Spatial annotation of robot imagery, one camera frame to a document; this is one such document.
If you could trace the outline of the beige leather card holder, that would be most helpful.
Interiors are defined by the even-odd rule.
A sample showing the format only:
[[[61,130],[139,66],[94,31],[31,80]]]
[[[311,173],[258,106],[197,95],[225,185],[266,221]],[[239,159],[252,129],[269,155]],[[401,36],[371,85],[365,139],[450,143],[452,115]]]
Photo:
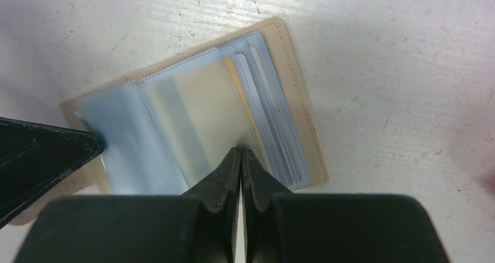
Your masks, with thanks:
[[[288,30],[271,17],[63,101],[67,128],[98,135],[104,149],[30,205],[26,221],[50,199],[90,186],[102,194],[182,194],[234,146],[259,160],[226,57],[237,67],[271,175],[290,190],[327,183]]]

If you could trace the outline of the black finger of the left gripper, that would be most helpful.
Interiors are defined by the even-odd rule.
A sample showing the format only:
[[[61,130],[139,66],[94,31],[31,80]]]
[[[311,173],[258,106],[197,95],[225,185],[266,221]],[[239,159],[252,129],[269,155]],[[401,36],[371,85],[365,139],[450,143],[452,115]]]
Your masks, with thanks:
[[[103,149],[91,132],[1,118],[1,226]]]

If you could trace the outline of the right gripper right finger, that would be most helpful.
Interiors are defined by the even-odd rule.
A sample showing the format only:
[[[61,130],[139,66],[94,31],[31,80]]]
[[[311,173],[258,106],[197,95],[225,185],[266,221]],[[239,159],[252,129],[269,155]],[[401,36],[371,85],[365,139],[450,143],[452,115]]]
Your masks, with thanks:
[[[448,262],[422,205],[393,194],[296,194],[242,152],[247,262]]]

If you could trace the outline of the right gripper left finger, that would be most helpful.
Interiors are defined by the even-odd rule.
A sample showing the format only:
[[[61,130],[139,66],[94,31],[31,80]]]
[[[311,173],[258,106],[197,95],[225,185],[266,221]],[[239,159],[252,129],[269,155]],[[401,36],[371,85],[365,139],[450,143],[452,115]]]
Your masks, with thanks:
[[[233,262],[242,150],[178,196],[51,201],[16,262]]]

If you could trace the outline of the gold credit card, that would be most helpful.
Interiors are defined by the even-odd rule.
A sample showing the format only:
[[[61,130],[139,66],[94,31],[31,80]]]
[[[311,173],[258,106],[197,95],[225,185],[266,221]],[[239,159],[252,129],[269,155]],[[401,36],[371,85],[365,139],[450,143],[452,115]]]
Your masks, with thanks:
[[[264,169],[266,171],[268,171],[270,174],[272,174],[272,170],[270,168],[270,165],[267,163],[267,160],[266,160],[266,154],[264,152],[264,148],[263,148],[263,145],[262,145],[262,140],[259,136],[259,132],[257,130],[257,127],[256,127],[256,124],[255,124],[255,121],[254,121],[254,118],[252,116],[252,112],[250,110],[250,107],[249,107],[249,103],[248,103],[248,99],[245,95],[245,92],[244,92],[244,89],[243,89],[243,86],[242,86],[242,83],[241,83],[241,78],[239,77],[239,74],[238,74],[238,70],[237,70],[237,67],[233,61],[232,58],[230,57],[226,57],[226,58],[223,58],[223,61],[225,62],[225,65],[226,65],[226,68],[227,70],[229,71],[229,74],[231,76],[231,79],[232,79],[232,82],[235,86],[235,89],[237,91],[237,94],[238,96],[240,97],[240,100],[244,106],[244,109],[245,109],[245,112],[247,114],[247,117],[250,121],[250,126],[251,126],[251,129],[252,129],[252,133],[253,133],[253,136],[256,138],[256,142],[258,144],[258,148],[259,148],[259,152],[260,154],[257,155],[257,157],[259,158],[261,164],[263,165]]]

